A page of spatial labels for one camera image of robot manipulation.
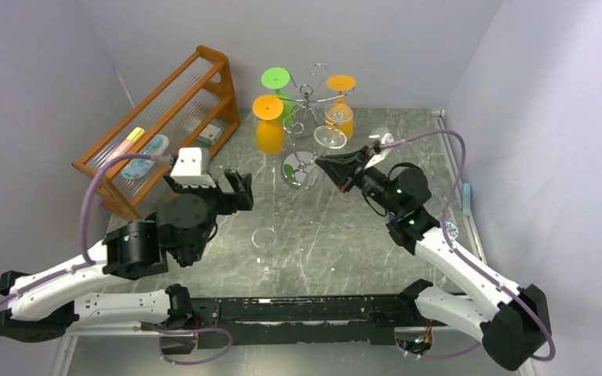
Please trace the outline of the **orange goblet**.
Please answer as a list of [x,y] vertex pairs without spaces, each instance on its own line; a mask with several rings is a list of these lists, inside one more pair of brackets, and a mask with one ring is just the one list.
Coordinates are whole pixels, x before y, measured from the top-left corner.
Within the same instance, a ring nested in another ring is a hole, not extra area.
[[350,140],[354,134],[354,112],[347,105],[345,96],[354,90],[356,80],[346,74],[336,74],[326,80],[326,85],[336,91],[338,96],[335,102],[326,108],[325,116],[332,125],[338,127],[347,140]]
[[259,119],[256,127],[256,148],[267,155],[281,152],[285,145],[285,131],[279,121],[284,105],[275,95],[259,96],[252,105],[253,114]]

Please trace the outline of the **clear wine glass front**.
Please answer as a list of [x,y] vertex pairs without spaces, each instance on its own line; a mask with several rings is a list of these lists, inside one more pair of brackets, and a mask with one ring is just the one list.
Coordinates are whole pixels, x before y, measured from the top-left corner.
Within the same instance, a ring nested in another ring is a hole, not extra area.
[[274,247],[277,241],[277,234],[274,228],[269,226],[258,228],[252,233],[251,240],[258,270],[264,274],[276,273]]

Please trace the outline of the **clear wine glass handled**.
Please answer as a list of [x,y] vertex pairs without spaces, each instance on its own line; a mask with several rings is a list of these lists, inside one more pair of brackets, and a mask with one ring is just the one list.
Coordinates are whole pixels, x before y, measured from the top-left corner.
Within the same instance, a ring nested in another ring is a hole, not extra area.
[[351,121],[354,112],[345,103],[333,103],[325,108],[324,115],[329,125],[340,126]]

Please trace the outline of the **green plastic goblet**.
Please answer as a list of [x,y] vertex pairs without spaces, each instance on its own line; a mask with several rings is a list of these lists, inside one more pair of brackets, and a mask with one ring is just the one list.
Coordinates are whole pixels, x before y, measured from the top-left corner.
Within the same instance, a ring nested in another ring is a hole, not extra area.
[[291,128],[295,123],[292,114],[295,104],[292,98],[283,90],[290,81],[291,75],[283,67],[271,67],[265,70],[261,76],[262,85],[269,90],[273,90],[274,95],[283,103],[284,109],[278,120],[285,128]]

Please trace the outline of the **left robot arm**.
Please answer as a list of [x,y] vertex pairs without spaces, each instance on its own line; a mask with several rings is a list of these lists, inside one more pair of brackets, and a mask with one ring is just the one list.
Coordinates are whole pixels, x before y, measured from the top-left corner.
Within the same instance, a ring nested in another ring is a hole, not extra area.
[[169,179],[176,197],[145,219],[109,232],[89,249],[91,265],[78,256],[37,274],[3,273],[0,293],[8,305],[0,311],[0,337],[36,343],[101,324],[144,322],[180,330],[194,323],[190,293],[179,284],[131,294],[103,289],[166,273],[169,260],[182,267],[200,261],[218,217],[253,207],[252,175],[233,169],[224,175],[230,192],[217,183],[190,187]]

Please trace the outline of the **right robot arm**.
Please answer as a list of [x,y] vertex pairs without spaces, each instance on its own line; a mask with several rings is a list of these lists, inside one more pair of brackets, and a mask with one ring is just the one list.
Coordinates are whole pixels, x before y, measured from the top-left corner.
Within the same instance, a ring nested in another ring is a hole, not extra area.
[[423,205],[430,199],[422,169],[400,163],[390,177],[371,161],[368,148],[319,157],[318,166],[342,193],[358,188],[389,216],[393,242],[439,269],[466,294],[457,298],[427,282],[404,293],[399,313],[404,322],[436,320],[477,340],[500,367],[518,370],[552,335],[546,294],[534,284],[521,287],[485,265],[442,230]]

